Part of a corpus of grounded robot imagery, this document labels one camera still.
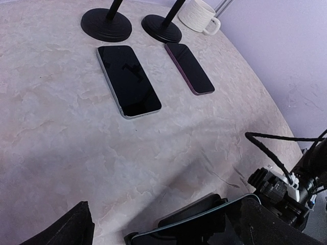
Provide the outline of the left gripper left finger seen under phone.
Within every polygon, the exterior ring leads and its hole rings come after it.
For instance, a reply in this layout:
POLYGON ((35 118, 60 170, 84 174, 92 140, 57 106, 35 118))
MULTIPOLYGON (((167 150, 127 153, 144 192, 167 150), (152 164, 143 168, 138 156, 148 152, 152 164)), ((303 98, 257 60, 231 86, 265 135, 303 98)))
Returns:
POLYGON ((94 230, 88 202, 80 201, 48 228, 22 244, 92 244, 94 230))

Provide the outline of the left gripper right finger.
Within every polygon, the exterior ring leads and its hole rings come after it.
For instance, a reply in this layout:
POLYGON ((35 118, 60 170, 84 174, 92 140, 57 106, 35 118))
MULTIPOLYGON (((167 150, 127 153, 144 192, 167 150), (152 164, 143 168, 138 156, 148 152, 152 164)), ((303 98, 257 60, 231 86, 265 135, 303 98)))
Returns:
POLYGON ((233 203, 229 220, 243 244, 322 244, 280 220, 254 198, 233 203))

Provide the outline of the silver edged black smartphone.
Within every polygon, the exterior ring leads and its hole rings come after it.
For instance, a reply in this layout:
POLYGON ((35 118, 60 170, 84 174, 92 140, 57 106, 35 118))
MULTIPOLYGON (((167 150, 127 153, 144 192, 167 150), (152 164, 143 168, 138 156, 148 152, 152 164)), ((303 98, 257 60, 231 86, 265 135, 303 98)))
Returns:
POLYGON ((124 118, 158 112, 162 104, 134 50, 127 45, 101 46, 97 57, 124 118))

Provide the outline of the purple edged black smartphone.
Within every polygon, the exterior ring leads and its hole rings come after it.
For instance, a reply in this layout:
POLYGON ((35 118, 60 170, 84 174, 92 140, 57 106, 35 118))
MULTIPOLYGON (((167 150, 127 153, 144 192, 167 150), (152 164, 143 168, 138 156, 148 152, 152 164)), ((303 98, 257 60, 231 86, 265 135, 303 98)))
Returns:
POLYGON ((204 69, 185 44, 170 42, 165 44, 165 49, 193 94, 203 95, 215 91, 204 69))

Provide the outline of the black round-base phone stand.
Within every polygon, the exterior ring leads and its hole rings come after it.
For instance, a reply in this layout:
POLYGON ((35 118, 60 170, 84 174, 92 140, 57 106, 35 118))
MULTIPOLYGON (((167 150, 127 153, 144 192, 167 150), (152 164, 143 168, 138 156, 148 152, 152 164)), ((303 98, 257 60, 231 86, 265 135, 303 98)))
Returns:
POLYGON ((132 33, 130 20, 118 12, 122 0, 114 0, 109 9, 88 10, 81 18, 82 30, 92 38, 106 42, 127 40, 132 33))

